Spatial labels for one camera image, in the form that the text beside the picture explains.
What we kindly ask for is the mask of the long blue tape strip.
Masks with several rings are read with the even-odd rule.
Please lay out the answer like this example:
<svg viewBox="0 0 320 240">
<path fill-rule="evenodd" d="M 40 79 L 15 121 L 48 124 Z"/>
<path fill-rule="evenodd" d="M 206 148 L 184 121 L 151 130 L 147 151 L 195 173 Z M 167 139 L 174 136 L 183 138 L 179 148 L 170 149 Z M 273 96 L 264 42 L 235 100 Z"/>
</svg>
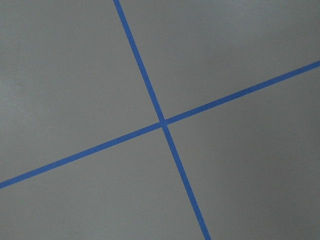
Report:
<svg viewBox="0 0 320 240">
<path fill-rule="evenodd" d="M 137 44 L 135 42 L 131 28 L 128 24 L 124 10 L 122 8 L 122 5 L 119 0 L 115 0 L 113 3 L 115 5 L 116 11 L 117 11 L 119 19 L 121 21 L 124 32 L 126 34 L 126 37 L 127 37 L 128 43 L 130 45 L 131 51 L 133 53 L 134 59 L 136 61 L 136 64 L 138 66 L 138 69 L 140 71 L 142 79 L 144 81 L 145 87 L 148 91 L 149 98 L 152 102 L 153 108 L 154 108 L 155 113 L 157 115 L 157 118 L 159 120 L 160 127 L 163 131 L 163 134 L 164 134 L 165 139 L 167 141 L 167 144 L 169 146 L 170 152 L 171 152 L 172 157 L 174 159 L 175 165 L 177 167 L 178 173 L 179 173 L 180 178 L 182 180 L 184 189 L 187 193 L 189 202 L 192 206 L 193 212 L 194 212 L 195 217 L 197 219 L 197 222 L 198 222 L 198 225 L 199 225 L 200 230 L 202 232 L 202 235 L 205 240 L 210 240 L 211 239 L 210 233 L 209 233 L 208 228 L 206 226 L 205 220 L 203 218 L 199 204 L 197 202 L 197 199 L 196 199 L 195 194 L 193 192 L 192 186 L 191 186 L 190 181 L 188 179 L 187 173 L 184 169 L 183 163 L 182 163 L 181 158 L 179 156 L 178 150 L 176 148 L 175 142 L 174 142 L 173 137 L 171 135 L 171 132 L 169 130 L 168 124 L 165 120 L 161 106 L 160 106 L 159 101 L 157 99 L 157 95 L 154 91 L 153 85 L 150 81 L 149 75 L 148 75 L 147 70 L 145 68 L 144 62 L 141 58 L 139 49 L 138 49 Z"/>
</svg>

